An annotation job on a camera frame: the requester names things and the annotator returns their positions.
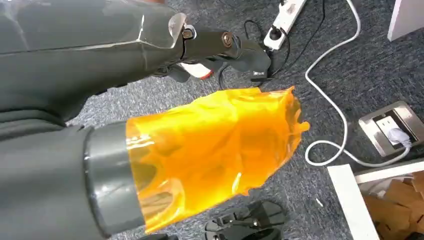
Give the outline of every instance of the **wall socket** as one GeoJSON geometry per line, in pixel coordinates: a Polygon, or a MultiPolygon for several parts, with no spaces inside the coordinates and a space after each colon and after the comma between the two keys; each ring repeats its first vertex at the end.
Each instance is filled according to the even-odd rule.
{"type": "Polygon", "coordinates": [[[359,119],[359,125],[382,157],[400,152],[402,144],[389,140],[392,128],[409,135],[412,146],[424,141],[424,123],[404,101],[397,101],[359,119]]]}

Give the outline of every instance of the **orange plastic bag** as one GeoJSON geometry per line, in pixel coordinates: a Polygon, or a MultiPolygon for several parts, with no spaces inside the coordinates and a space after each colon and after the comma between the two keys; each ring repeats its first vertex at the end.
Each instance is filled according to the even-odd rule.
{"type": "Polygon", "coordinates": [[[293,155],[307,122],[288,90],[229,89],[131,118],[127,149],[146,232],[258,188],[293,155]]]}

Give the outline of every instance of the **metal bolt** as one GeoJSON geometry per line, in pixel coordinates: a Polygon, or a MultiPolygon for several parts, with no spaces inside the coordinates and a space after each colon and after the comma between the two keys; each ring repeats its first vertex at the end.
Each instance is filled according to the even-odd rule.
{"type": "Polygon", "coordinates": [[[184,39],[191,39],[193,37],[193,32],[190,29],[184,29],[182,31],[182,37],[184,39]]]}
{"type": "Polygon", "coordinates": [[[222,34],[222,43],[226,48],[229,48],[233,45],[233,35],[231,32],[226,31],[222,34]]]}

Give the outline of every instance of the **power strip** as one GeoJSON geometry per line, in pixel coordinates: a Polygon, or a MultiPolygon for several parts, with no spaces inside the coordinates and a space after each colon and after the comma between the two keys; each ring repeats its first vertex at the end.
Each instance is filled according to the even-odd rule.
{"type": "MultiPolygon", "coordinates": [[[[274,25],[277,29],[282,28],[286,33],[289,33],[306,1],[307,0],[287,0],[284,5],[279,4],[279,13],[272,25],[274,25]]],[[[269,28],[269,31],[263,40],[263,44],[265,44],[268,48],[279,50],[286,37],[282,35],[278,39],[272,40],[270,38],[270,32],[272,29],[272,27],[269,28]]]]}

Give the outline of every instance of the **black object on floor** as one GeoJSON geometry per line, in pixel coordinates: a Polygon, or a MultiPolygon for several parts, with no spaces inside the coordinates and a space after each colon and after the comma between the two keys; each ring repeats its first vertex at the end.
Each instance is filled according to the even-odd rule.
{"type": "Polygon", "coordinates": [[[206,240],[280,240],[277,229],[286,221],[283,208],[271,201],[257,201],[207,222],[206,240]]]}

